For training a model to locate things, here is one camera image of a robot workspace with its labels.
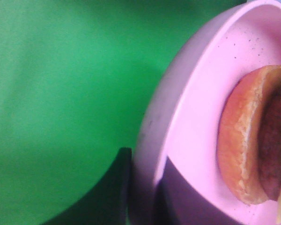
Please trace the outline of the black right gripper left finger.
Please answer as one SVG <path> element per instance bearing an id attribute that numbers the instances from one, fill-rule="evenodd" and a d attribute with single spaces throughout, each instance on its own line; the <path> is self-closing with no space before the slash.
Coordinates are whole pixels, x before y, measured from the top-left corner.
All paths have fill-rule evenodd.
<path id="1" fill-rule="evenodd" d="M 80 200 L 45 225 L 125 225 L 132 150 L 123 147 L 104 176 Z"/>

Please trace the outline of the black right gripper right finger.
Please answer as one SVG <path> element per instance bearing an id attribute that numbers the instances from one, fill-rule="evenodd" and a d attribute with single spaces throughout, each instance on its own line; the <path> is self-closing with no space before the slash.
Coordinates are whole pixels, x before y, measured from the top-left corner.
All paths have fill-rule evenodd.
<path id="1" fill-rule="evenodd" d="M 155 225 L 237 225 L 202 197 L 167 159 L 153 211 Z"/>

